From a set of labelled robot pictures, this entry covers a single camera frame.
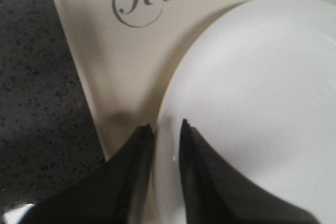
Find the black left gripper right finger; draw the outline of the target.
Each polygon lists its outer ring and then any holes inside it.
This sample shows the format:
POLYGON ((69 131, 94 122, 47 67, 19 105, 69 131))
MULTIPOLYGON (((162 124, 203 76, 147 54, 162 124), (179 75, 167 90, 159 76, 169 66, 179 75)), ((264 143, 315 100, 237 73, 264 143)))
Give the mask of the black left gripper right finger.
POLYGON ((234 169, 186 119, 180 131, 179 171, 187 223, 318 223, 310 212, 234 169))

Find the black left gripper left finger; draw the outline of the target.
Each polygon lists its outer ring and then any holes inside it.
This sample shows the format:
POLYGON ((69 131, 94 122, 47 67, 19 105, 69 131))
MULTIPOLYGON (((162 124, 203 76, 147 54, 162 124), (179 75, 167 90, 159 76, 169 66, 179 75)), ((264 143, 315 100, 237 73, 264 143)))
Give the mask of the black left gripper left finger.
POLYGON ((151 126, 138 126, 94 173, 38 203, 20 222, 141 223, 153 152, 151 126))

